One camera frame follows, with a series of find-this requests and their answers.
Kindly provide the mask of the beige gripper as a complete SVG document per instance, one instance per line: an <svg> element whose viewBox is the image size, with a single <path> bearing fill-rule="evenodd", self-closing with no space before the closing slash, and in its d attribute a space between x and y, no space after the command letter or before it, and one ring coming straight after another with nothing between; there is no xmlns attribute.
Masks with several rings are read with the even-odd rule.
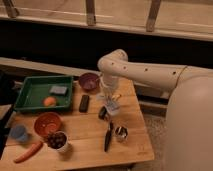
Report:
<svg viewBox="0 0 213 171"><path fill-rule="evenodd" d="M117 76L102 74L100 76L101 92L107 100L116 99L116 90L119 87L119 78Z"/></svg>

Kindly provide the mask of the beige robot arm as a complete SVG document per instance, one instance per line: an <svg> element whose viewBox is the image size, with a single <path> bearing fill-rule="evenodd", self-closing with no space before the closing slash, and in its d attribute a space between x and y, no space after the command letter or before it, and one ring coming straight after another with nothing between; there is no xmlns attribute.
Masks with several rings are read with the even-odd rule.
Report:
<svg viewBox="0 0 213 171"><path fill-rule="evenodd" d="M132 63L122 49L101 57L98 68L106 88L124 77L170 94L165 171L213 171L213 69Z"/></svg>

